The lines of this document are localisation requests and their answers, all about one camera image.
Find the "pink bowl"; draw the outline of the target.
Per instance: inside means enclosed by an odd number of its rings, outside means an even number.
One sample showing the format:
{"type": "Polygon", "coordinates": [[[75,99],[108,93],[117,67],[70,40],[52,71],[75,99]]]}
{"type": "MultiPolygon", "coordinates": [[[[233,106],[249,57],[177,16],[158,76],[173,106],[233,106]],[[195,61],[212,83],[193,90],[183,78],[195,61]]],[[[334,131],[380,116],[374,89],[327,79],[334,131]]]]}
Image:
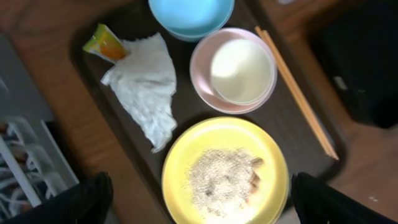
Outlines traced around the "pink bowl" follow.
{"type": "Polygon", "coordinates": [[[239,28],[223,28],[202,39],[193,51],[190,60],[190,78],[195,91],[199,97],[210,107],[227,114],[244,114],[256,110],[262,106],[271,96],[277,84],[277,65],[276,82],[271,94],[263,97],[248,105],[236,105],[222,99],[210,84],[210,65],[215,52],[225,42],[234,39],[247,39],[261,44],[269,51],[274,63],[274,56],[267,44],[263,42],[256,34],[239,28]]]}

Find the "white cup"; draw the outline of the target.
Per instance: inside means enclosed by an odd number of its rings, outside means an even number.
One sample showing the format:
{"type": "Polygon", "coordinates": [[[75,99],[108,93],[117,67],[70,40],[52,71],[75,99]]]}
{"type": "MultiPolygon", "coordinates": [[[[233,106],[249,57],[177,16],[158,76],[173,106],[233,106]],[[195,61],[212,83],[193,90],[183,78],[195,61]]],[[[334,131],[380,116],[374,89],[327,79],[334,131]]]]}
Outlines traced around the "white cup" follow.
{"type": "Polygon", "coordinates": [[[210,65],[210,84],[225,101],[248,105],[273,91],[276,67],[261,44],[247,39],[225,42],[210,65]]]}

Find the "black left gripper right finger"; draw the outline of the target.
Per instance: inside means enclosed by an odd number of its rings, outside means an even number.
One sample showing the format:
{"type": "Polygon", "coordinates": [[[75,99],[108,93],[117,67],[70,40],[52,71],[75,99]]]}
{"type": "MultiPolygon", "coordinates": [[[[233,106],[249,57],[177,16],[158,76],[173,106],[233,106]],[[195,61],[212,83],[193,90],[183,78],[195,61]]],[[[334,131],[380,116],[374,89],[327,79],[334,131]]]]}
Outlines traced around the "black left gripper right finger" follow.
{"type": "Polygon", "coordinates": [[[301,224],[397,224],[308,173],[292,176],[291,199],[301,224]]]}

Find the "light blue bowl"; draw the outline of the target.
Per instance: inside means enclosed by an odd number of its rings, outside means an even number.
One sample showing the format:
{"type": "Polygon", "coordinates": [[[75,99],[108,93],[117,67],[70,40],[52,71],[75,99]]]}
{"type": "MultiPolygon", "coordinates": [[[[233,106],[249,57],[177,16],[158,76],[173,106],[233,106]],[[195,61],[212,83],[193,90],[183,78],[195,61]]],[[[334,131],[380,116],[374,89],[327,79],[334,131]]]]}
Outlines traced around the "light blue bowl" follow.
{"type": "Polygon", "coordinates": [[[149,0],[157,22],[177,39],[196,42],[221,29],[233,13],[234,0],[149,0]]]}

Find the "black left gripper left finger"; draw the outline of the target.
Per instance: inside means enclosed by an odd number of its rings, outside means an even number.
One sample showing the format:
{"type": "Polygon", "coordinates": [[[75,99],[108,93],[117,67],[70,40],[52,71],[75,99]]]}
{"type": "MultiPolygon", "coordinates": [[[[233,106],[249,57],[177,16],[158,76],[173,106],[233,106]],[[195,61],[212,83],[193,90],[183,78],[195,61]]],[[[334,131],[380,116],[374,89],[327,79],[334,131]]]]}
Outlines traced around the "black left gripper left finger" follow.
{"type": "Polygon", "coordinates": [[[111,177],[100,172],[3,224],[103,224],[112,201],[111,177]]]}

